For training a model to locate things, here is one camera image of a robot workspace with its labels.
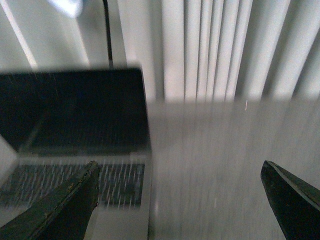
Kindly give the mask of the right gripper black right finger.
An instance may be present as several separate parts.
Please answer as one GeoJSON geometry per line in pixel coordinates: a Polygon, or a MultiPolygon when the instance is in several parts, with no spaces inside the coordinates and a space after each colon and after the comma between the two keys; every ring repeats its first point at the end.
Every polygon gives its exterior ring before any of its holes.
{"type": "Polygon", "coordinates": [[[320,238],[320,190],[272,161],[260,178],[269,205],[287,240],[320,238]]]}

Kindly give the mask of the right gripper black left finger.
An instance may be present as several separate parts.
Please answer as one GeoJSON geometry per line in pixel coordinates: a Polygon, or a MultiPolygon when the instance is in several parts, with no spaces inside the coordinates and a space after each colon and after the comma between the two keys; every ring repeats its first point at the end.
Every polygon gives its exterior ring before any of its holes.
{"type": "Polygon", "coordinates": [[[100,167],[91,161],[0,228],[2,240],[82,240],[98,206],[100,167]]]}

